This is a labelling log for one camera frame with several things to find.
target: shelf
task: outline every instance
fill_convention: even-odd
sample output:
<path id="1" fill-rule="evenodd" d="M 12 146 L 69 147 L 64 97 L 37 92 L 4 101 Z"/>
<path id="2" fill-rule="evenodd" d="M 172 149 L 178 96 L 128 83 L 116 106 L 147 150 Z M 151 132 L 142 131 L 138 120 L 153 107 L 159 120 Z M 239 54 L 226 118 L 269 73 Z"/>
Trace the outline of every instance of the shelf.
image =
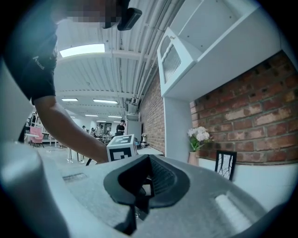
<path id="1" fill-rule="evenodd" d="M 187 48 L 191 45 L 189 42 L 174 35 L 170 28 L 165 35 L 172 36 L 170 44 L 176 48 L 181 64 L 175 71 L 170 71 L 172 74 L 166 81 L 169 74 L 166 74 L 168 71 L 164 70 L 163 58 L 158 53 L 161 95 L 188 102 L 206 95 L 281 50 L 278 28 L 261 7 L 252 8 L 217 40 L 212 37 L 209 44 L 214 43 L 197 59 L 191 57 L 192 51 Z"/>
<path id="2" fill-rule="evenodd" d="M 205 52 L 238 19 L 224 1 L 202 1 L 178 35 Z"/>
<path id="3" fill-rule="evenodd" d="M 138 121 L 139 120 L 139 114 L 132 114 L 129 113 L 126 115 L 127 120 L 132 120 L 132 121 Z"/>

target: floor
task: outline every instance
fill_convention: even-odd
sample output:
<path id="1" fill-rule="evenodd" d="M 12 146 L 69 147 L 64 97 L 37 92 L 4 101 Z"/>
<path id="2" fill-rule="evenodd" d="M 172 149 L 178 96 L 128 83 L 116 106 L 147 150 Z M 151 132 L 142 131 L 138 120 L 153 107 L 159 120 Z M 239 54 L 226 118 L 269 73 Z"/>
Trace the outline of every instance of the floor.
<path id="1" fill-rule="evenodd" d="M 82 167 L 86 166 L 87 159 L 85 159 L 84 164 L 79 164 L 77 161 L 77 158 L 73 158 L 73 163 L 69 163 L 67 161 L 68 159 L 68 150 L 67 148 L 55 148 L 55 146 L 52 144 L 52 146 L 44 144 L 44 148 L 37 147 L 36 149 L 38 150 L 39 154 L 44 158 L 44 159 L 52 159 L 55 161 L 57 167 L 59 170 L 66 169 L 66 168 L 77 168 L 77 167 Z M 91 161 L 90 165 L 95 165 L 96 162 L 94 160 Z"/>

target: flower vase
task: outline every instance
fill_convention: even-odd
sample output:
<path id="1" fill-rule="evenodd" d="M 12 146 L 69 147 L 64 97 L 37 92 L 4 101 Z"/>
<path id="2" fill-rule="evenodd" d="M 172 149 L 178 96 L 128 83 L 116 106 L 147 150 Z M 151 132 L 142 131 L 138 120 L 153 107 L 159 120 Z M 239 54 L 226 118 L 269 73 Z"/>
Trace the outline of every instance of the flower vase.
<path id="1" fill-rule="evenodd" d="M 190 165 L 198 166 L 198 160 L 196 157 L 196 152 L 190 152 L 190 157 L 188 158 L 188 163 Z"/>

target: person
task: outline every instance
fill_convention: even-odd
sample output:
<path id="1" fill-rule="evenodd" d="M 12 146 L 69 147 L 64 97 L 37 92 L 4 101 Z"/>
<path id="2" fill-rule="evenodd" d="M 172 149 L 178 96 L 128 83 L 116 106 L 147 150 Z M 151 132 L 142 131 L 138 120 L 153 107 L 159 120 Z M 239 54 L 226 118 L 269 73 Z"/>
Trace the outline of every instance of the person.
<path id="1" fill-rule="evenodd" d="M 103 125 L 101 124 L 99 127 L 95 129 L 95 137 L 101 137 L 103 135 Z"/>
<path id="2" fill-rule="evenodd" d="M 107 162 L 106 146 L 85 133 L 55 97 L 58 24 L 72 18 L 109 28 L 121 20 L 125 0 L 44 0 L 21 18 L 7 41 L 3 58 L 12 77 L 31 99 L 46 130 L 62 144 L 98 163 Z M 24 131 L 19 141 L 24 141 Z"/>
<path id="3" fill-rule="evenodd" d="M 90 135 L 91 135 L 91 136 L 93 136 L 93 137 L 95 137 L 95 130 L 94 130 L 94 128 L 93 128 L 93 127 L 91 128 Z"/>
<path id="4" fill-rule="evenodd" d="M 110 131 L 106 131 L 105 135 L 106 136 L 112 136 Z"/>
<path id="5" fill-rule="evenodd" d="M 115 136 L 122 136 L 124 134 L 124 130 L 125 130 L 125 128 L 123 126 L 124 124 L 125 124 L 125 120 L 121 120 L 120 124 L 116 128 Z"/>

